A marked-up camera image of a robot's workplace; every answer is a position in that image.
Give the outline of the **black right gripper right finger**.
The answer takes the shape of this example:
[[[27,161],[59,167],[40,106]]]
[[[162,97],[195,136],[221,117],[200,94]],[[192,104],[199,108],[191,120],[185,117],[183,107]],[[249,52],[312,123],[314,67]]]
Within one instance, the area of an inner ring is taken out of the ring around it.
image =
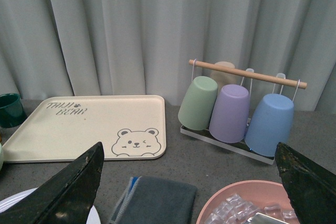
[[[282,142],[275,161],[299,222],[335,223],[335,174]]]

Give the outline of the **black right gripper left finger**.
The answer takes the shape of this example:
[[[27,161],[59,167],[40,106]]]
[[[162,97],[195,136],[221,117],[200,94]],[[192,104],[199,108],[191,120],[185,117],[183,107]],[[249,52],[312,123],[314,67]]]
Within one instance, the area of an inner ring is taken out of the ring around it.
[[[1,213],[1,223],[86,223],[100,185],[97,142],[31,194]]]

